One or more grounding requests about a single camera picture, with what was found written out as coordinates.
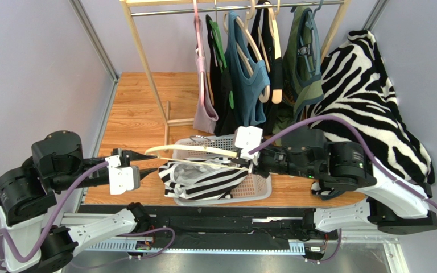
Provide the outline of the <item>pink plastic hanger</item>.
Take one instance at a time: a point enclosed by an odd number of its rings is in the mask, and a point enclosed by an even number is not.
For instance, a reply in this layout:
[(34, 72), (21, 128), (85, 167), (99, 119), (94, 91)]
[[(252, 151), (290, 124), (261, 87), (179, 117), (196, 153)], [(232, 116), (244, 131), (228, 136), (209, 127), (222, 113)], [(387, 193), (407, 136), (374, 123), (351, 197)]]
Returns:
[(198, 75), (198, 83), (199, 83), (199, 105), (204, 106), (204, 95), (205, 95), (205, 58), (203, 54), (203, 39), (201, 34), (201, 19), (199, 17), (197, 0), (193, 0), (193, 12), (194, 12), (194, 24), (195, 24), (195, 33), (196, 33), (196, 66), (197, 66), (197, 75)]

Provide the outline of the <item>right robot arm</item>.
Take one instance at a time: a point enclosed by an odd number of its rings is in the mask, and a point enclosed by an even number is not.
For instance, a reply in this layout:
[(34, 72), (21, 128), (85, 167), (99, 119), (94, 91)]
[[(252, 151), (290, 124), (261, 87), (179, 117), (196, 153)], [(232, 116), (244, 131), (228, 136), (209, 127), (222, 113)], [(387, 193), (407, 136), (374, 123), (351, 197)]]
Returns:
[(374, 164), (358, 143), (330, 142), (321, 130), (301, 127), (274, 146), (262, 141), (260, 128), (241, 126), (233, 144), (238, 151), (234, 162), (255, 175), (309, 178), (319, 191), (364, 195), (352, 205), (306, 209), (302, 231), (326, 234), (376, 227), (383, 233), (409, 235), (437, 230), (437, 215), (429, 209), (424, 189)]

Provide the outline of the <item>lilac tank top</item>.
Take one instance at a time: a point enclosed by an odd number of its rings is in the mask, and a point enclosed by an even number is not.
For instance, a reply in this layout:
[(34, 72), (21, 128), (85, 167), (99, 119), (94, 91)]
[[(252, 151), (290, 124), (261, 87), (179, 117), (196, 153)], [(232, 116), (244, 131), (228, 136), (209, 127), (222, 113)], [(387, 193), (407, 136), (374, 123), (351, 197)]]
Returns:
[(214, 133), (218, 115), (212, 105), (210, 99), (207, 61), (204, 54), (202, 22), (199, 17), (195, 18), (196, 31), (196, 66), (197, 78), (199, 84), (199, 98), (196, 105), (196, 113), (194, 116), (193, 128), (199, 131)]

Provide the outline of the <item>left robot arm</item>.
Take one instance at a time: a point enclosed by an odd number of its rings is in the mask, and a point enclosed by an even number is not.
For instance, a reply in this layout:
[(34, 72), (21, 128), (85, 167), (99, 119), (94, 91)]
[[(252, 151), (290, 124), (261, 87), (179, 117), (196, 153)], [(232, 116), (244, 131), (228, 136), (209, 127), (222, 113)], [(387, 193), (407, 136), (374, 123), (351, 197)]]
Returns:
[(55, 221), (76, 189), (107, 184), (119, 195), (139, 188), (152, 169), (135, 162), (150, 155), (116, 148), (108, 157), (84, 158), (80, 136), (67, 130), (48, 134), (31, 151), (0, 177), (0, 270), (56, 272), (90, 246), (149, 228), (150, 216), (139, 203), (78, 226)]

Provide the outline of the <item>cream plastic hanger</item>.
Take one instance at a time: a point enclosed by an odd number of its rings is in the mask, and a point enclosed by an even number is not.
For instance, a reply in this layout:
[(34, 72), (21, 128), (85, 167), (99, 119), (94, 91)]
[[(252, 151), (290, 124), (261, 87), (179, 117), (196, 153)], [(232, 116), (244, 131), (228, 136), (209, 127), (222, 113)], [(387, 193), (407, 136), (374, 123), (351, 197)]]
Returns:
[(233, 135), (198, 136), (179, 139), (175, 144), (155, 146), (145, 151), (159, 159), (186, 162), (188, 158), (236, 159), (239, 152), (233, 147)]

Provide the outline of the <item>black white striped tank top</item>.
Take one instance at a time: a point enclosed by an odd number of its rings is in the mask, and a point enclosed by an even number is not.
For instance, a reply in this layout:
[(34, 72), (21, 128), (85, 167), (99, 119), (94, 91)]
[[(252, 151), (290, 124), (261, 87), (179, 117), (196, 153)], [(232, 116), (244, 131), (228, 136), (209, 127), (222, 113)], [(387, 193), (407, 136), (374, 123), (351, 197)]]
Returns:
[(158, 168), (164, 195), (192, 201), (232, 199), (232, 190), (248, 176), (229, 158), (172, 160)]

